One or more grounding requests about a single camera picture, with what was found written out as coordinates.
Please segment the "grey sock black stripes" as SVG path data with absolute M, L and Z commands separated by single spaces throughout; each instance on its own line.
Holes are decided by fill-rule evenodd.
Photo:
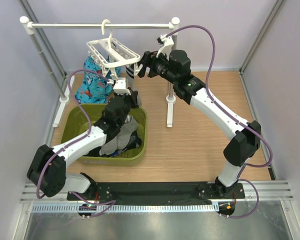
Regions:
M 128 145 L 131 134 L 138 129 L 138 126 L 139 123 L 136 119 L 132 115 L 128 115 L 116 137 L 117 148 L 119 150 L 124 149 Z

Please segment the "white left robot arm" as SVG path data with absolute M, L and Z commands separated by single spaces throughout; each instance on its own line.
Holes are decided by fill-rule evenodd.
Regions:
M 84 200 L 96 195 L 95 181 L 85 173 L 67 173 L 67 167 L 80 157 L 93 152 L 99 156 L 113 156 L 131 145 L 131 135 L 139 126 L 130 110 L 139 107 L 138 91 L 112 97 L 95 123 L 87 131 L 71 140 L 49 147 L 40 146 L 27 172 L 36 185 L 36 197 L 53 197 L 61 191 L 75 192 Z

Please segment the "black patterned sock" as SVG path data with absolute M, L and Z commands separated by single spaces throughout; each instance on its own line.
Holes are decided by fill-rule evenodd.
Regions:
M 102 155 L 101 147 L 98 147 L 95 150 L 96 150 L 96 155 L 98 157 L 112 158 L 114 156 L 120 155 L 121 153 L 123 153 L 125 151 L 131 150 L 131 149 L 136 149 L 136 148 L 140 147 L 141 144 L 142 144 L 142 140 L 139 138 L 137 131 L 134 131 L 130 136 L 128 145 L 123 149 L 118 149 L 112 155 Z

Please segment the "white clip sock hanger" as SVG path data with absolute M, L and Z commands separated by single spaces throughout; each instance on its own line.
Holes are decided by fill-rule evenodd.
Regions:
M 134 65 L 134 76 L 138 74 L 138 62 L 141 60 L 141 56 L 114 38 L 111 27 L 108 37 L 88 41 L 86 45 L 90 57 L 101 68 L 104 77 L 107 76 L 109 68 L 126 67 L 132 64 Z M 108 55 L 113 57 L 117 63 L 108 62 Z

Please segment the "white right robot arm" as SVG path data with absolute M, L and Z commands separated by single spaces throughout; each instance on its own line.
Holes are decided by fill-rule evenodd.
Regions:
M 229 140 L 223 150 L 226 162 L 215 179 L 214 190 L 220 198 L 227 198 L 233 193 L 244 164 L 260 147 L 257 135 L 261 132 L 261 125 L 256 120 L 248 122 L 237 116 L 214 97 L 207 85 L 192 74 L 191 60 L 183 50 L 173 50 L 169 55 L 145 51 L 137 65 L 141 68 L 140 78 L 149 68 L 149 78 L 160 76 L 170 82 L 176 96 L 204 113 L 226 135 Z

